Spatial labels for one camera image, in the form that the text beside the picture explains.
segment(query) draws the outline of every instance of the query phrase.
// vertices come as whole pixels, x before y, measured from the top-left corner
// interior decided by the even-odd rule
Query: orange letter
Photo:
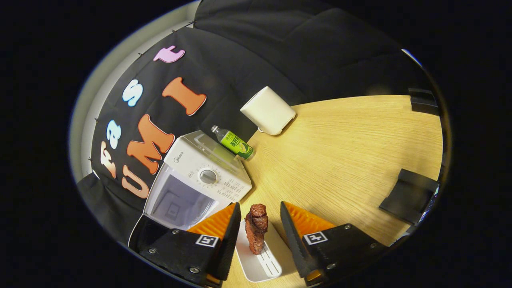
[[[112,157],[110,156],[110,153],[106,150],[105,141],[102,141],[101,156],[99,157],[99,161],[109,170],[110,174],[112,174],[112,177],[116,178],[116,165],[113,162],[110,162],[110,160],[112,160]]]
[[[130,192],[139,196],[142,199],[146,199],[147,195],[150,193],[150,189],[147,187],[146,183],[144,183],[144,181],[142,181],[139,177],[133,174],[126,165],[123,166],[123,175],[128,176],[133,181],[137,182],[140,185],[141,189],[139,190],[133,187],[133,185],[128,183],[128,180],[124,177],[121,179],[121,185],[123,186],[123,188],[128,189]]]
[[[206,95],[196,94],[181,82],[183,78],[177,77],[172,80],[162,92],[162,96],[171,96],[179,104],[185,107],[188,116],[194,115],[206,102]]]
[[[162,155],[158,153],[155,144],[160,147],[160,152],[167,153],[174,142],[174,135],[166,134],[156,127],[147,114],[140,118],[138,128],[144,142],[130,141],[126,153],[137,158],[151,174],[155,174],[158,171],[158,163],[148,158],[162,160]]]

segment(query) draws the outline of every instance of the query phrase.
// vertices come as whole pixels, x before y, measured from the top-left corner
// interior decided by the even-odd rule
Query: white container
[[[242,220],[235,250],[245,278],[253,283],[275,279],[281,276],[283,272],[281,265],[272,253],[272,249],[288,250],[288,247],[270,221],[268,222],[268,231],[265,233],[264,243],[261,253],[254,255],[249,249],[249,241],[245,233],[245,220]]]
[[[254,95],[240,111],[258,126],[260,132],[278,135],[292,119],[295,111],[266,86]]]

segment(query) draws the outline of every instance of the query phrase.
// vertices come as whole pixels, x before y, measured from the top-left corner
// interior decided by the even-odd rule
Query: foam letter
[[[99,157],[99,161],[102,165],[104,165],[110,174],[112,174],[113,178],[116,178],[116,165],[113,162],[110,162],[112,160],[112,157],[110,156],[110,153],[106,150],[106,143],[105,141],[101,142],[101,156]]]
[[[130,107],[135,106],[142,95],[143,87],[138,82],[137,79],[133,79],[123,91],[123,101],[128,102]]]
[[[165,63],[172,63],[183,57],[183,55],[185,55],[185,50],[180,50],[178,53],[174,53],[173,51],[171,51],[174,48],[176,47],[171,46],[169,48],[160,49],[155,58],[153,58],[153,61],[160,59]]]
[[[144,142],[130,141],[126,153],[137,158],[151,174],[155,174],[158,171],[158,163],[148,158],[162,160],[162,155],[158,153],[155,144],[160,148],[160,152],[167,153],[174,142],[174,135],[166,134],[156,127],[147,114],[140,118],[138,128]]]
[[[162,92],[162,96],[171,96],[179,104],[185,107],[185,113],[188,116],[194,115],[201,106],[206,102],[206,95],[196,94],[192,92],[187,86],[181,81],[183,78],[177,77],[172,80]]]
[[[116,149],[117,139],[121,137],[121,126],[117,125],[114,120],[110,120],[106,127],[106,138],[110,140],[110,147]]]
[[[130,192],[139,196],[142,199],[146,199],[147,195],[150,193],[150,189],[147,187],[146,183],[144,183],[142,179],[133,174],[126,165],[123,166],[123,175],[130,177],[133,181],[140,185],[141,189],[139,190],[130,183],[128,183],[128,180],[125,177],[121,179],[121,185],[123,186],[123,188],[128,189]]]

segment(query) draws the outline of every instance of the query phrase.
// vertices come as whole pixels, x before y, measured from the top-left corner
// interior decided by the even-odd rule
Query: letter m
[[[126,153],[128,156],[134,156],[142,164],[144,164],[151,174],[158,171],[158,163],[151,159],[162,160],[162,155],[158,152],[156,146],[160,148],[160,152],[167,153],[174,142],[173,134],[166,134],[153,124],[150,116],[145,114],[140,118],[139,125],[140,135],[143,142],[130,141]]]

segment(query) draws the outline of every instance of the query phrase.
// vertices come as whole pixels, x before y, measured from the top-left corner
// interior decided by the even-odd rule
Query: midea logo
[[[174,163],[179,163],[181,156],[183,156],[183,152],[181,152],[180,155],[178,155],[178,157],[174,158]]]

